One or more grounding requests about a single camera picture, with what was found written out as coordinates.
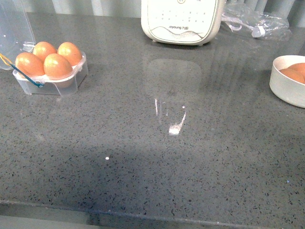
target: countertop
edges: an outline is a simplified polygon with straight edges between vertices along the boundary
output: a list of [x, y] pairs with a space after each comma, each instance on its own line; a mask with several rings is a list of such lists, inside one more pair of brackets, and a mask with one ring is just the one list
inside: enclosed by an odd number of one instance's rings
[[305, 54], [305, 29], [275, 42], [221, 27], [185, 47], [140, 19], [28, 17], [36, 42], [84, 51], [89, 75], [60, 97], [0, 70], [1, 202], [303, 228], [305, 111], [269, 80], [274, 58]]

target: plastic bag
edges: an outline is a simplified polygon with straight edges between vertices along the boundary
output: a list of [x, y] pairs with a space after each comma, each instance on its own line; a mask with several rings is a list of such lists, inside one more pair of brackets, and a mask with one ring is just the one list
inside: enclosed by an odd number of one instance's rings
[[288, 41], [292, 34], [287, 19], [251, 10], [244, 3], [227, 3], [222, 21], [234, 33], [262, 40]]

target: plastic egg carton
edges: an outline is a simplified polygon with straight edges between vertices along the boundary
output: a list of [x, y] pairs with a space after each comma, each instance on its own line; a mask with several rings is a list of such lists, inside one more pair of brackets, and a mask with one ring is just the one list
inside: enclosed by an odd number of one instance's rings
[[54, 94], [67, 96], [77, 92], [78, 86], [85, 76], [88, 75], [86, 54], [84, 52], [81, 52], [81, 54], [82, 60], [76, 66], [72, 67], [73, 71], [64, 77], [64, 79], [50, 80], [46, 75], [30, 77], [33, 81], [44, 84], [44, 86], [40, 88], [32, 84], [16, 70], [13, 71], [13, 75], [26, 94]]

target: kitchen appliance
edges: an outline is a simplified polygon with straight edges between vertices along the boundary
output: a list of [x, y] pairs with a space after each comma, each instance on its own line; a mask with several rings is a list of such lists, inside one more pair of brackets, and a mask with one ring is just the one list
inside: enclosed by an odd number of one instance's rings
[[203, 45], [219, 31], [225, 0], [142, 0], [141, 25], [155, 42]]

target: egg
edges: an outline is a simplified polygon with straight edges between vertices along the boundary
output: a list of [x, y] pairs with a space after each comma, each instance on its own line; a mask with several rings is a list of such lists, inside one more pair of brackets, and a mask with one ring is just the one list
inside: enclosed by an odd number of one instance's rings
[[81, 51], [71, 42], [62, 43], [59, 46], [57, 53], [65, 57], [72, 66], [77, 65], [82, 60]]
[[33, 54], [38, 56], [42, 61], [52, 53], [57, 53], [56, 49], [48, 42], [39, 42], [33, 49]]
[[16, 57], [15, 65], [20, 71], [29, 77], [44, 75], [43, 61], [33, 53], [20, 53]]
[[288, 67], [289, 69], [293, 69], [303, 75], [305, 78], [305, 63], [295, 63]]
[[285, 68], [285, 69], [280, 70], [280, 72], [290, 79], [293, 79], [295, 81], [305, 84], [305, 79], [304, 79], [303, 75], [293, 69]]
[[53, 53], [44, 60], [44, 71], [50, 80], [61, 80], [69, 77], [72, 72], [71, 64], [63, 56]]

